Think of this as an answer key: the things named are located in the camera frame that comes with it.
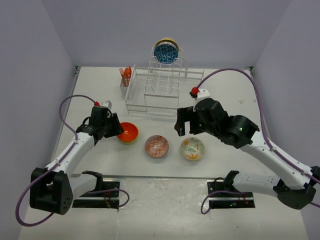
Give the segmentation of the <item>red patterned bowl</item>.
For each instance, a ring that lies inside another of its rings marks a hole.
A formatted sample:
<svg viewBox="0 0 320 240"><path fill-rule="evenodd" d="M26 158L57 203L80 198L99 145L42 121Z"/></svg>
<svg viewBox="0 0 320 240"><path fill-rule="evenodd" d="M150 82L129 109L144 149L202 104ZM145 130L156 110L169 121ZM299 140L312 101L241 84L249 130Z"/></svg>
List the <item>red patterned bowl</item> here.
<svg viewBox="0 0 320 240"><path fill-rule="evenodd" d="M150 136L144 144L145 152L152 158L164 157L170 149L168 140L161 135Z"/></svg>

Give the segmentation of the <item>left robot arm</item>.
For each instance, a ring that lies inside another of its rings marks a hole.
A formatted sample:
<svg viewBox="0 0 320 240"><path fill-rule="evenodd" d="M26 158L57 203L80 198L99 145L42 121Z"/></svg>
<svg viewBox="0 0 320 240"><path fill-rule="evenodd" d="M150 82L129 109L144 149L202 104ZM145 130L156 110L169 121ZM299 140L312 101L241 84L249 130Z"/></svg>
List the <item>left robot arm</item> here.
<svg viewBox="0 0 320 240"><path fill-rule="evenodd" d="M85 194L97 197L103 193L102 174L86 170L72 178L85 155L103 138L122 134L118 115L106 106L93 106L91 115L76 129L66 149L44 168L31 173L29 205L33 209L64 215L74 200Z"/></svg>

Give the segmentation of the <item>yellow rimmed patterned bowl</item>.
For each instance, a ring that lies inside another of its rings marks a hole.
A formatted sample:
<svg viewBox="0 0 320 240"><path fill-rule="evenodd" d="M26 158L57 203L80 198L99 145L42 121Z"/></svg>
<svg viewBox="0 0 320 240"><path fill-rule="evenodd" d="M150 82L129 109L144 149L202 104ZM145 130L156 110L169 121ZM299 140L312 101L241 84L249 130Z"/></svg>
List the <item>yellow rimmed patterned bowl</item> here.
<svg viewBox="0 0 320 240"><path fill-rule="evenodd" d="M162 43L171 44L171 45L174 45L177 49L179 48L178 43L174 39L169 38L169 37L164 37L164 38L160 39L159 41L157 41L155 43L154 47L157 47L158 45L160 45Z"/></svg>

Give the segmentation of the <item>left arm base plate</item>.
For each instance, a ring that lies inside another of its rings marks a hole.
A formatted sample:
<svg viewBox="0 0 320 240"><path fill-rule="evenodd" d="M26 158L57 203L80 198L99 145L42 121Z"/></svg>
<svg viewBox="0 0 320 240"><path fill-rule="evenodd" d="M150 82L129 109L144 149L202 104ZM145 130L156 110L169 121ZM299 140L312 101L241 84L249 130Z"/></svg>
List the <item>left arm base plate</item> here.
<svg viewBox="0 0 320 240"><path fill-rule="evenodd" d="M115 179L103 179L103 185L99 189L110 190L119 189L120 181ZM103 192L103 193L86 193L75 199L72 203L73 208L90 208L90 209L119 209L120 200L119 192Z"/></svg>

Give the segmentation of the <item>lime green bowl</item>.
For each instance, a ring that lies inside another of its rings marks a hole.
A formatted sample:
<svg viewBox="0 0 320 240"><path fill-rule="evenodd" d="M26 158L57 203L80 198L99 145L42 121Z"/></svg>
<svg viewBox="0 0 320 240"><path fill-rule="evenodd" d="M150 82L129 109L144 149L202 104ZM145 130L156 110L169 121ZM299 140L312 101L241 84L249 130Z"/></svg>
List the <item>lime green bowl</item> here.
<svg viewBox="0 0 320 240"><path fill-rule="evenodd" d="M138 139L138 136L137 136L137 135L129 136L129 135L119 134L119 135L117 136L117 139L118 139L122 144L130 145L130 144L133 144L133 143Z"/></svg>

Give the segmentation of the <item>blue triangle patterned bowl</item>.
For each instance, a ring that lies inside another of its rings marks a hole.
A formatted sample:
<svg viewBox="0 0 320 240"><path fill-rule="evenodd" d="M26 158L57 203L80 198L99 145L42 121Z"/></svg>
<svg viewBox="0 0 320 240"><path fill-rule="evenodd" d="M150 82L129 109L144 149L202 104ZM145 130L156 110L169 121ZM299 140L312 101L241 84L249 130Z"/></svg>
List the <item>blue triangle patterned bowl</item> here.
<svg viewBox="0 0 320 240"><path fill-rule="evenodd" d="M172 64L179 56L179 49L173 43L164 41L155 46L153 55L161 64Z"/></svg>

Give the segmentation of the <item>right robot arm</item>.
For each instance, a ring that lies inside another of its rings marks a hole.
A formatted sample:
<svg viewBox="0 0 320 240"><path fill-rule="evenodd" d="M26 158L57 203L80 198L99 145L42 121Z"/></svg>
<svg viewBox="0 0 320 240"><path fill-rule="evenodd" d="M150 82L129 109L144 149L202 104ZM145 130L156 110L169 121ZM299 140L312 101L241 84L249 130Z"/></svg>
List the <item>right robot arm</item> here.
<svg viewBox="0 0 320 240"><path fill-rule="evenodd" d="M216 190L215 194L225 193L233 197L247 192L260 193L276 197L295 210L313 204L320 168L306 166L271 145L249 118L229 116L218 101L206 98L195 106L177 109L174 129L179 136L185 135L186 122L189 123L190 134L210 134L222 143L251 155L273 172L262 176L232 170L224 178L223 188Z"/></svg>

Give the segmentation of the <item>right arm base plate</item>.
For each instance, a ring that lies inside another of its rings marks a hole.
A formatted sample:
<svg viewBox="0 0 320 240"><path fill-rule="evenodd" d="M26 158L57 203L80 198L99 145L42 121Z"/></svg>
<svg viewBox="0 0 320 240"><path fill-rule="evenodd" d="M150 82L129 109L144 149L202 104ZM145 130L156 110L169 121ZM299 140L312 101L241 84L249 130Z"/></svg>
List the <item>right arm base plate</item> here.
<svg viewBox="0 0 320 240"><path fill-rule="evenodd" d="M225 191L223 184L224 179L218 177L214 180L207 181L208 194L216 191ZM208 198L208 205L211 209L250 209L255 208L254 196L252 192L245 194L235 194L238 193L237 190L229 190L231 193L217 193Z"/></svg>

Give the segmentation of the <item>white bowl orange flower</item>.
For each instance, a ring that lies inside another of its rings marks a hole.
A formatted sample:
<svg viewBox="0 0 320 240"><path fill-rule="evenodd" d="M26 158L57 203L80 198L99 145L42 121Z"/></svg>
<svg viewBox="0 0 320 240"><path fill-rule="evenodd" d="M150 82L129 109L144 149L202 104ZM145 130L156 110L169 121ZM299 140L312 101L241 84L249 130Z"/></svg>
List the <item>white bowl orange flower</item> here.
<svg viewBox="0 0 320 240"><path fill-rule="evenodd" d="M196 137L185 138L179 147L180 154L188 161L199 161L206 154L205 144Z"/></svg>

